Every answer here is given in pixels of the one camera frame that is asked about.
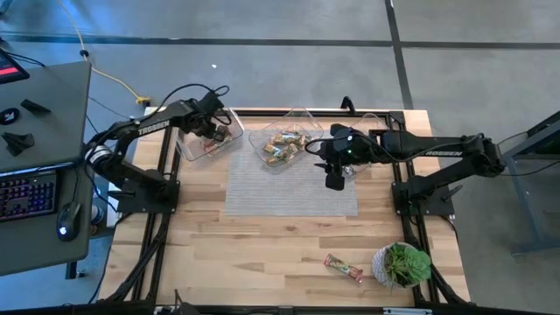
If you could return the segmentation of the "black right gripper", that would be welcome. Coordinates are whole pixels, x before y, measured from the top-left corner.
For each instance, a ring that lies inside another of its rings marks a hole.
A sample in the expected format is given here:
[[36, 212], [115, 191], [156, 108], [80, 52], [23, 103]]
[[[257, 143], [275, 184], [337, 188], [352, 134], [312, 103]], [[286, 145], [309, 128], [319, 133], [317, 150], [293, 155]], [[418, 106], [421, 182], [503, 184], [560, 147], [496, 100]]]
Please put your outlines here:
[[381, 154], [376, 149], [376, 142], [363, 132], [352, 127], [335, 123], [330, 128], [331, 138], [320, 139], [318, 150], [314, 152], [323, 161], [323, 168], [328, 173], [325, 186], [342, 191], [345, 188], [344, 168], [351, 165], [369, 165], [380, 163]]

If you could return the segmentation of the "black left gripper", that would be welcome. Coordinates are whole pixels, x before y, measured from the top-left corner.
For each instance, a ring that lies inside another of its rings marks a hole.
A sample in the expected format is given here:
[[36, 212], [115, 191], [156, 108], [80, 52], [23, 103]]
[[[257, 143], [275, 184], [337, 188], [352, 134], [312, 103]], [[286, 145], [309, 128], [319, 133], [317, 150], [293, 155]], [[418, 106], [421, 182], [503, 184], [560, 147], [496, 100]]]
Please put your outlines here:
[[189, 131], [194, 134], [204, 134], [204, 138], [219, 142], [221, 140], [221, 131], [229, 131], [231, 118], [228, 116], [217, 117], [217, 125], [212, 122], [215, 113], [223, 108], [222, 102], [216, 93], [208, 92], [201, 100], [194, 98], [188, 100], [188, 105], [193, 114], [188, 119]]

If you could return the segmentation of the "clear plastic bin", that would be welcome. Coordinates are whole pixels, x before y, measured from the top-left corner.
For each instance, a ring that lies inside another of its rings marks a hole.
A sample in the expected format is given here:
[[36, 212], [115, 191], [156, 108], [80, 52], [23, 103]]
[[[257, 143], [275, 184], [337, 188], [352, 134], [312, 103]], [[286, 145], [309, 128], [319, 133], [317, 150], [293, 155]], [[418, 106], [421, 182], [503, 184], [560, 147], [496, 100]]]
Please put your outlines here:
[[231, 118], [231, 125], [229, 126], [229, 131], [231, 136], [228, 137], [224, 142], [216, 142], [219, 144], [219, 148], [212, 151], [210, 154], [206, 154], [202, 149], [202, 144], [210, 140], [204, 138], [204, 134], [194, 134], [192, 132], [185, 133], [183, 130], [179, 129], [176, 135], [177, 149], [182, 157], [188, 161], [196, 161], [202, 158], [210, 158], [217, 155], [219, 152], [225, 150], [238, 139], [240, 139], [244, 133], [244, 127], [239, 116], [231, 108], [219, 109], [212, 122], [218, 127], [217, 117], [228, 116]]
[[[387, 130], [389, 128], [380, 117], [371, 113], [366, 113], [357, 122], [353, 122], [350, 127], [364, 133], [366, 136], [369, 135], [370, 130]], [[350, 164], [343, 168], [343, 175], [346, 179], [355, 179], [359, 173], [367, 170], [370, 166], [370, 163]]]
[[312, 140], [319, 139], [324, 134], [324, 130], [317, 119], [304, 108], [292, 108], [286, 114], [275, 117], [272, 122], [268, 122], [264, 127], [251, 131], [248, 135], [249, 143], [252, 145], [254, 152], [263, 163], [264, 169], [273, 174], [278, 174], [287, 170], [306, 155], [305, 149], [298, 149], [298, 152], [292, 156], [291, 159], [283, 159], [283, 161], [275, 167], [271, 167], [266, 164], [266, 159], [268, 157], [279, 157], [278, 153], [280, 150], [289, 143], [286, 143], [285, 145], [274, 145], [279, 149], [279, 152], [276, 155], [272, 155], [264, 151], [264, 145], [271, 144], [270, 139], [275, 134], [283, 134], [285, 132], [297, 132], [301, 135], [311, 137]]

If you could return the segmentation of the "grey woven placemat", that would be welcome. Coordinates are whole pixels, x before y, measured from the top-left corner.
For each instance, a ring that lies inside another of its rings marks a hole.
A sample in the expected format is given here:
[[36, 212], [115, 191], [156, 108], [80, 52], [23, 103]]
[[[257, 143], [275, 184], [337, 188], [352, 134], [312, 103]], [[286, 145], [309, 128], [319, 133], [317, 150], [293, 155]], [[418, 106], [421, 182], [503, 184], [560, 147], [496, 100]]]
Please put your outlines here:
[[321, 159], [306, 152], [292, 164], [269, 167], [256, 151], [264, 142], [252, 142], [255, 131], [242, 136], [231, 151], [228, 165], [225, 214], [246, 216], [355, 216], [358, 200], [355, 181], [334, 191], [325, 185], [326, 174], [315, 164]]

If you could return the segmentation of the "black floor tape line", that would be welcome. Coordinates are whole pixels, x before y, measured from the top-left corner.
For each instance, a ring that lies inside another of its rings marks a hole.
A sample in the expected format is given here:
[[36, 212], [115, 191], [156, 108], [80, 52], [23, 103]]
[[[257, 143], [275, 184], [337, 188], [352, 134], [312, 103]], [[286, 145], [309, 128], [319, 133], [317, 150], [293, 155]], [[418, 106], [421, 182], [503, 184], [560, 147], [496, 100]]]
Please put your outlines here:
[[395, 56], [396, 73], [402, 95], [402, 104], [405, 109], [413, 109], [414, 103], [410, 92], [410, 84], [408, 81], [406, 66], [404, 62], [403, 47], [400, 40], [398, 25], [396, 22], [396, 13], [393, 0], [384, 0], [384, 3], [388, 17], [388, 28]]
[[440, 42], [358, 39], [252, 39], [252, 38], [141, 38], [88, 36], [85, 44], [93, 45], [162, 45], [162, 46], [341, 46], [391, 47], [407, 49], [500, 49], [558, 50], [560, 43], [544, 42]]

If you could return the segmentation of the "green plant in white pot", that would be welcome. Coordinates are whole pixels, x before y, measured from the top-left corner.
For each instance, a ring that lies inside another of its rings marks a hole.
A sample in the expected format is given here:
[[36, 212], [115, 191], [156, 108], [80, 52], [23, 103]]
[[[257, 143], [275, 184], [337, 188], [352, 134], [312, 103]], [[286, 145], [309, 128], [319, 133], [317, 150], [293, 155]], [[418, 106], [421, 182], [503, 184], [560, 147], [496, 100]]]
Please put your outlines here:
[[378, 250], [372, 258], [372, 273], [382, 285], [408, 289], [431, 279], [431, 258], [406, 242], [394, 242]]

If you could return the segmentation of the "grey desk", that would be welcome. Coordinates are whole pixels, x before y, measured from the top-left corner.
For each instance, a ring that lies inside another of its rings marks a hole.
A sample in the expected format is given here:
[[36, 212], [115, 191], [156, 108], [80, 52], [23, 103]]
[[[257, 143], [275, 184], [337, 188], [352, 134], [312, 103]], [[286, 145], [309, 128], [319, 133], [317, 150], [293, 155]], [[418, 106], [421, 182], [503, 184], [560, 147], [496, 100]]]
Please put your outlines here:
[[[40, 66], [28, 73], [27, 80], [0, 85], [0, 111], [20, 110], [16, 122], [0, 125], [0, 178], [55, 171], [56, 212], [0, 222], [0, 277], [77, 262], [88, 254], [93, 187], [82, 148], [91, 66], [82, 61]], [[34, 115], [20, 106], [24, 99], [52, 113]], [[4, 132], [31, 133], [35, 144], [13, 157], [2, 139]], [[72, 241], [61, 241], [56, 233], [57, 214], [73, 201], [81, 204], [80, 232]]]

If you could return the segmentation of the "black computer mouse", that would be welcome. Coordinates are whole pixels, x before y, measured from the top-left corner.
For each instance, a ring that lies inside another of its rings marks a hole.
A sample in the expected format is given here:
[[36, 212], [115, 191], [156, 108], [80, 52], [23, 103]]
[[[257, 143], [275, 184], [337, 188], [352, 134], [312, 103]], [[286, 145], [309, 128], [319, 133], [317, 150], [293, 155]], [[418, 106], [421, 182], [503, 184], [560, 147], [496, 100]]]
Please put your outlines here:
[[62, 242], [72, 241], [80, 232], [81, 204], [69, 202], [57, 214], [56, 233]]

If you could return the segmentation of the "black wedge part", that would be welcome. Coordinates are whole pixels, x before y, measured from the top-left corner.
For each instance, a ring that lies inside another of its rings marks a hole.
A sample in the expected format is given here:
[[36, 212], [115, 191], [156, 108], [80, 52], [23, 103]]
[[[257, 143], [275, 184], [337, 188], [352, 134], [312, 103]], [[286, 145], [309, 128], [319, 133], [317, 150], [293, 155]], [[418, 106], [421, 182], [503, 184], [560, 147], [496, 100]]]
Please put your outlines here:
[[43, 107], [37, 104], [36, 102], [30, 101], [28, 99], [24, 99], [20, 103], [20, 106], [26, 109], [27, 111], [31, 112], [35, 116], [48, 115], [52, 113], [52, 111], [49, 108]]

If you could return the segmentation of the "backlit black keyboard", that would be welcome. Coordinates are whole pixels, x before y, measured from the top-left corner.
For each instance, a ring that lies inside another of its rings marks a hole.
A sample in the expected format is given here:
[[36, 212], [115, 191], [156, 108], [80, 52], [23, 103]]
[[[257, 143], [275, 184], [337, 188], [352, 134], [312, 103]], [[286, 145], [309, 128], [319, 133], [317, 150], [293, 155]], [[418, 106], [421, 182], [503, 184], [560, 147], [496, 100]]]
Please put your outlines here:
[[55, 213], [57, 179], [55, 171], [0, 178], [0, 222]]

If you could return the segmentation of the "black round disc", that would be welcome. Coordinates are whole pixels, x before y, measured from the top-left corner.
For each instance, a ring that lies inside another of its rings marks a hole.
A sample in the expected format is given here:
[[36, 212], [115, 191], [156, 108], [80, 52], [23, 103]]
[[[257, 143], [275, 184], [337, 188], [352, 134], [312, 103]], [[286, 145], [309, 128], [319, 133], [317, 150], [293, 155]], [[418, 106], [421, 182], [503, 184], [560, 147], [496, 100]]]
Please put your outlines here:
[[0, 125], [10, 125], [20, 117], [20, 110], [17, 108], [7, 108], [0, 111]]

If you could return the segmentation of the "laptop with red screen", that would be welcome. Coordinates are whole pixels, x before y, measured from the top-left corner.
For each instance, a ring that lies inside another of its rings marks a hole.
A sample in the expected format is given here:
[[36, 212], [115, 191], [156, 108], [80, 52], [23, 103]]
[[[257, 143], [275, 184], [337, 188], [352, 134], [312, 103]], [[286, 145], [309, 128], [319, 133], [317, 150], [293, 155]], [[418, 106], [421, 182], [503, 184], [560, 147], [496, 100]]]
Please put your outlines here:
[[29, 78], [30, 75], [16, 61], [0, 49], [0, 85]]

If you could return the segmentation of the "grey metal table frame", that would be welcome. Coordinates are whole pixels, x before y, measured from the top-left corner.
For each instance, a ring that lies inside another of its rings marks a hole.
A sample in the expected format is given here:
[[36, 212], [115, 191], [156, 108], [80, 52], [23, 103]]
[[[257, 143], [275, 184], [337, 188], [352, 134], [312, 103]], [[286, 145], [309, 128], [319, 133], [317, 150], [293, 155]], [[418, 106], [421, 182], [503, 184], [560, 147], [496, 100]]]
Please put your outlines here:
[[529, 228], [512, 254], [560, 249], [560, 110], [515, 136], [503, 157]]

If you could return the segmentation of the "black printed bracket part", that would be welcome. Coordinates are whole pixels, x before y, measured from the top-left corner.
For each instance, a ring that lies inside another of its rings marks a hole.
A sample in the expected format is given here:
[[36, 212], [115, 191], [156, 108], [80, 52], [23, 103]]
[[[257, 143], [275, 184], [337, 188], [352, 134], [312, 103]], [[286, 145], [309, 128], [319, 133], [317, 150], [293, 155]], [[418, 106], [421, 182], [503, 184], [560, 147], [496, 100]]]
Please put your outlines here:
[[6, 149], [13, 157], [18, 156], [35, 144], [34, 137], [31, 133], [19, 135], [4, 132], [2, 134], [2, 139], [7, 143]]

